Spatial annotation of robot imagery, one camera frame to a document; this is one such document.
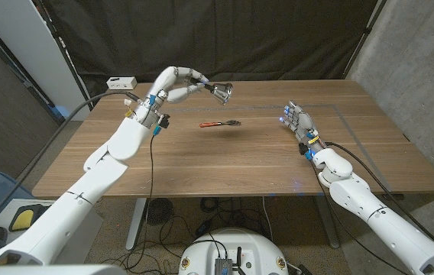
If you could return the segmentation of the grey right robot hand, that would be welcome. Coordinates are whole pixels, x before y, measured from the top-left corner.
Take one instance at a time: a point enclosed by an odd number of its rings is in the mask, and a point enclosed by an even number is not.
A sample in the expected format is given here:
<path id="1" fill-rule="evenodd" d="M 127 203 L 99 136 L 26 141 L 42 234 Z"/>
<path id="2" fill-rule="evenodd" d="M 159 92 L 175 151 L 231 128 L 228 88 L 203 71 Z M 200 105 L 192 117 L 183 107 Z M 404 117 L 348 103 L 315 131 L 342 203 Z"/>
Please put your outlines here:
<path id="1" fill-rule="evenodd" d="M 300 144 L 313 152 L 326 148 L 319 137 L 316 125 L 302 107 L 290 100 L 284 107 L 283 113 L 284 116 L 280 118 L 280 122 L 294 133 Z"/>

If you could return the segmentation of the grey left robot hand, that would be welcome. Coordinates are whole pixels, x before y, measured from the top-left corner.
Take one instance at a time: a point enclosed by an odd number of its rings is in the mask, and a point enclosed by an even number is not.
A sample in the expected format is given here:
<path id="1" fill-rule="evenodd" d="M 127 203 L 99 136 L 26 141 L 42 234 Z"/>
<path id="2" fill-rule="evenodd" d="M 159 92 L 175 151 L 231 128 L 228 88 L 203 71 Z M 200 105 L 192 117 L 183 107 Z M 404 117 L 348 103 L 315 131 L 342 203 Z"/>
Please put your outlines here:
<path id="1" fill-rule="evenodd" d="M 197 84 L 190 84 L 183 88 L 173 89 L 177 83 L 187 79 L 196 79 Z M 147 94 L 148 98 L 152 95 L 157 96 L 163 90 L 167 94 L 166 101 L 171 104 L 180 103 L 188 98 L 189 95 L 199 92 L 209 80 L 200 72 L 181 66 L 169 66 L 156 78 Z"/>

